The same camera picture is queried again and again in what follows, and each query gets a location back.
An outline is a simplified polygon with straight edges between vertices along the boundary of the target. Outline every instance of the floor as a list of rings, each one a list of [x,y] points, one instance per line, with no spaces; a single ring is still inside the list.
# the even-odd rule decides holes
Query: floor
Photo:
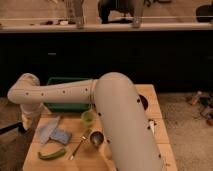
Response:
[[[0,1],[0,23],[2,25],[39,24],[42,21],[66,19],[66,3],[70,0],[4,0]],[[144,6],[143,22],[196,22],[195,11],[201,5],[210,4],[211,0],[172,0],[160,3],[151,0],[152,5]],[[99,24],[98,0],[84,0],[84,18],[87,24]],[[110,20],[121,18],[123,14],[111,12]]]
[[[158,93],[167,132],[180,171],[213,170],[213,131],[200,115],[203,105],[187,99],[194,93]]]

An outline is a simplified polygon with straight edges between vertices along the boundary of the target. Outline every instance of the cucumber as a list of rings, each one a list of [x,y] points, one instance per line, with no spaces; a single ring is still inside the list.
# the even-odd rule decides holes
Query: cucumber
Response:
[[[38,158],[41,160],[54,160],[61,156],[63,156],[66,153],[65,148],[61,148],[60,150],[56,151],[55,153],[48,154],[48,155],[42,155],[41,152],[38,152]]]

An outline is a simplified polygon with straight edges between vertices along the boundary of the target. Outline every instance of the green cup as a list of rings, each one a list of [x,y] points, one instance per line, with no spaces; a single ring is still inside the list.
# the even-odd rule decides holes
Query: green cup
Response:
[[[81,114],[81,119],[87,128],[90,128],[95,120],[95,116],[91,111],[85,111]]]

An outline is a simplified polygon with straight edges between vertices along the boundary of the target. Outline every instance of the wooden table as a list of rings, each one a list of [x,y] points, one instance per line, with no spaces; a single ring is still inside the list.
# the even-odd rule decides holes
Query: wooden table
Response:
[[[170,146],[166,127],[162,118],[157,96],[153,85],[136,85],[139,94],[143,95],[149,103],[146,110],[148,118],[154,119],[157,123],[155,128],[155,139],[161,155],[166,164],[167,171],[177,171],[174,155]],[[72,132],[71,142],[66,146],[67,153],[56,160],[43,161],[37,157],[37,152],[41,150],[44,154],[57,151],[61,145],[54,141],[49,141],[44,147],[38,141],[35,134],[31,146],[29,148],[23,170],[24,171],[115,171],[114,163],[110,156],[110,150],[107,143],[104,142],[99,149],[91,145],[89,141],[85,141],[80,147],[74,160],[69,161],[68,157],[78,145],[81,136],[85,130],[84,124],[80,119],[80,115],[76,114],[60,114],[62,119],[59,128]],[[46,123],[58,113],[43,114],[38,127]],[[93,131],[102,131],[101,123],[98,117],[93,126]]]

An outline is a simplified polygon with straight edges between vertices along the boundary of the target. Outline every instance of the teal bin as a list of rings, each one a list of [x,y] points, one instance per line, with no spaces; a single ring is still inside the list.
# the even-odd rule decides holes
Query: teal bin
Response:
[[[47,85],[89,80],[90,78],[50,77]],[[52,112],[77,112],[82,113],[90,109],[90,104],[82,103],[45,103]]]

